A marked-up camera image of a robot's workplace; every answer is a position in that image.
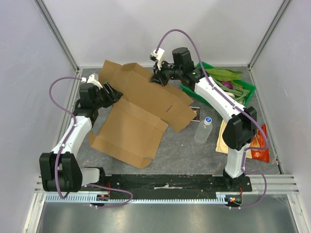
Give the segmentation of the brown cardboard box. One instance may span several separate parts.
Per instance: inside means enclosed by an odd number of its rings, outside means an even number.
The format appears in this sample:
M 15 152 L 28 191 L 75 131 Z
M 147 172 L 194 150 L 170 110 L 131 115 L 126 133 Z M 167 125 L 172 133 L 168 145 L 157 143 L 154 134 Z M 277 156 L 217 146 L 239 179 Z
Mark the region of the brown cardboard box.
M 123 96 L 113 104 L 99 132 L 89 134 L 92 148 L 145 168 L 155 158 L 167 127 L 178 133 L 195 118 L 193 100 L 174 86 L 150 82 L 152 75 L 137 63 L 105 60 L 99 82 L 108 82 Z

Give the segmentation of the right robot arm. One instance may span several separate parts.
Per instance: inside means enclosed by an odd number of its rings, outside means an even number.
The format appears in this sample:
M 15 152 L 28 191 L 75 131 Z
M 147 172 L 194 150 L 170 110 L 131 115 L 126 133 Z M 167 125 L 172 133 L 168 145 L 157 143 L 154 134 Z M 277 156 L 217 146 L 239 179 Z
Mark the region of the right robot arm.
M 222 134 L 228 146 L 227 163 L 223 170 L 223 187 L 228 191 L 238 188 L 245 178 L 246 149 L 256 134 L 257 112 L 246 108 L 223 91 L 206 72 L 203 65 L 195 66 L 190 51 L 180 47 L 172 51 L 173 63 L 164 60 L 164 50 L 150 54 L 154 74 L 150 81 L 166 86 L 169 80 L 180 80 L 194 93 L 203 97 L 226 122 Z

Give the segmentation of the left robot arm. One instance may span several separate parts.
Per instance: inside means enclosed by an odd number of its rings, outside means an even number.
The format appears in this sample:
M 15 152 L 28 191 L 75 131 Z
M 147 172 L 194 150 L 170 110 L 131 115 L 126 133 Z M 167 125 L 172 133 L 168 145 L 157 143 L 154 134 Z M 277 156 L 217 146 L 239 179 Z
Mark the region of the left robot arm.
M 42 153 L 39 158 L 43 189 L 58 192 L 63 199 L 67 193 L 78 192 L 88 184 L 96 191 L 105 189 L 107 180 L 103 176 L 104 170 L 100 167 L 80 168 L 76 156 L 98 117 L 98 110 L 112 106 L 123 94 L 109 83 L 101 87 L 84 83 L 79 87 L 79 96 L 71 113 L 70 125 L 60 142 L 51 152 Z

